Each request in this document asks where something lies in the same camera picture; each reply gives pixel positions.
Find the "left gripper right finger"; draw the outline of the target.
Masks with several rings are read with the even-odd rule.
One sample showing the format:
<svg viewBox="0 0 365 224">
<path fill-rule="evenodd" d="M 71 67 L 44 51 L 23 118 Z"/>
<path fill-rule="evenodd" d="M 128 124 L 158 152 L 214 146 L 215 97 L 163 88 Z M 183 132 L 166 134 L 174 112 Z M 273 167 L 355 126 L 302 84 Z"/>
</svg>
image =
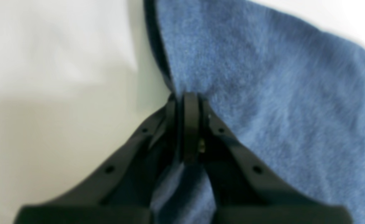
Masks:
<svg viewBox="0 0 365 224">
<path fill-rule="evenodd" d="M 214 224 L 352 224 L 348 210 L 299 193 L 243 146 L 207 99 L 182 98 L 182 159 L 206 171 Z"/>
</svg>

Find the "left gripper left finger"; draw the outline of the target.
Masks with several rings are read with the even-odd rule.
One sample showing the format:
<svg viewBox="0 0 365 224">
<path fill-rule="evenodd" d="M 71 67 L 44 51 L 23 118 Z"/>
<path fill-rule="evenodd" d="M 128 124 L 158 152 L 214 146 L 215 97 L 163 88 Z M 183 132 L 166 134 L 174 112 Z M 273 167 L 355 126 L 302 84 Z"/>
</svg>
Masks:
<svg viewBox="0 0 365 224">
<path fill-rule="evenodd" d="M 27 205 L 16 224 L 151 224 L 154 187 L 175 155 L 176 98 L 149 116 L 127 142 L 77 186 Z"/>
</svg>

